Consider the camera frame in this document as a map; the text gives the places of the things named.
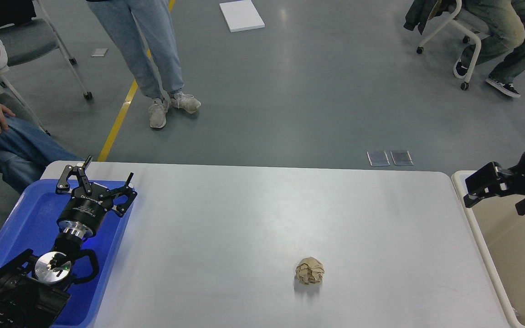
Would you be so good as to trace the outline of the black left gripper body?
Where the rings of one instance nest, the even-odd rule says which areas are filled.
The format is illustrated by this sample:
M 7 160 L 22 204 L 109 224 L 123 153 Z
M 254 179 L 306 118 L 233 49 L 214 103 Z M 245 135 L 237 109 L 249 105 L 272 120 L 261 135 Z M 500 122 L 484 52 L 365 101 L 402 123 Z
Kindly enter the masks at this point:
M 79 238 L 96 236 L 108 210 L 114 207 L 114 200 L 123 195 L 98 183 L 93 183 L 91 187 L 91 195 L 87 195 L 83 187 L 73 190 L 57 220 L 60 232 L 67 233 L 72 229 L 77 230 Z

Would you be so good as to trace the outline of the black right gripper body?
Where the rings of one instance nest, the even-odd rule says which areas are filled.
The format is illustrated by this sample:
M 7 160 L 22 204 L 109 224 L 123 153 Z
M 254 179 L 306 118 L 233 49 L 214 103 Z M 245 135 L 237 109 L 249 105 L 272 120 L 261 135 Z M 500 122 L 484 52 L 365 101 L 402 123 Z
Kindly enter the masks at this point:
M 505 175 L 502 181 L 504 187 L 501 187 L 501 189 L 506 191 L 505 196 L 525 195 L 525 174 L 519 174 L 514 170 L 504 168 L 501 168 L 501 172 Z

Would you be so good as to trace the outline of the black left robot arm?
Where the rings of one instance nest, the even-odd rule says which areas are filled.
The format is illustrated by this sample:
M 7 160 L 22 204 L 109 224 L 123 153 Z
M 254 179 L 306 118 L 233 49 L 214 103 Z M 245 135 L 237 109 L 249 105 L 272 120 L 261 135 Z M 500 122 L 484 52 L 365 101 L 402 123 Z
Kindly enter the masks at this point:
M 0 230 L 0 328 L 85 328 L 108 284 L 131 183 L 91 181 L 90 159 L 31 184 Z

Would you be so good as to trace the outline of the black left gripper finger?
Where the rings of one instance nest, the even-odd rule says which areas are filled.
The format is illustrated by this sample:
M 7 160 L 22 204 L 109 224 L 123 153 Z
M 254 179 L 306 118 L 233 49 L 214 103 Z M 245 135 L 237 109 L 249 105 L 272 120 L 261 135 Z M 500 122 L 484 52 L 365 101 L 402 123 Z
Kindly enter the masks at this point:
M 123 186 L 110 190 L 106 189 L 104 192 L 100 193 L 100 205 L 105 212 L 112 210 L 118 217 L 125 216 L 138 194 L 130 185 L 133 175 L 133 172 L 129 173 Z M 126 197 L 126 200 L 123 203 L 115 203 L 116 199 L 123 196 Z
M 69 179 L 69 177 L 74 176 L 77 179 L 78 187 L 83 189 L 85 195 L 92 195 L 92 184 L 90 183 L 85 172 L 85 169 L 89 166 L 92 159 L 93 157 L 89 155 L 83 163 L 79 163 L 76 166 L 65 166 L 56 184 L 56 194 L 71 194 L 74 191 L 74 189 L 71 189 L 70 184 L 67 182 L 67 180 Z

